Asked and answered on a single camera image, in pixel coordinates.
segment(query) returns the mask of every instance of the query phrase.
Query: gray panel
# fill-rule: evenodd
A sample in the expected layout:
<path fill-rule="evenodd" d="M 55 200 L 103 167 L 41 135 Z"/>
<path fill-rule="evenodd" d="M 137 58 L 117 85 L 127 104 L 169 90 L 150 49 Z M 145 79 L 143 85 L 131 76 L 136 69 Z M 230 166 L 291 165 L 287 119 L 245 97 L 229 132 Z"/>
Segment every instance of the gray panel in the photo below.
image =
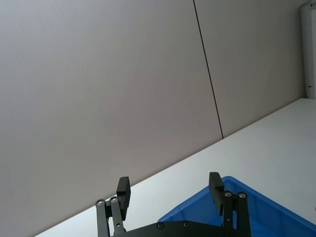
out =
<path fill-rule="evenodd" d="M 191 0 L 3 1 L 0 28 L 1 236 L 221 139 Z"/>
<path fill-rule="evenodd" d="M 224 136 L 304 95 L 304 0 L 196 0 Z"/>
<path fill-rule="evenodd" d="M 315 99 L 311 1 L 301 7 L 301 26 L 305 91 L 307 98 Z"/>

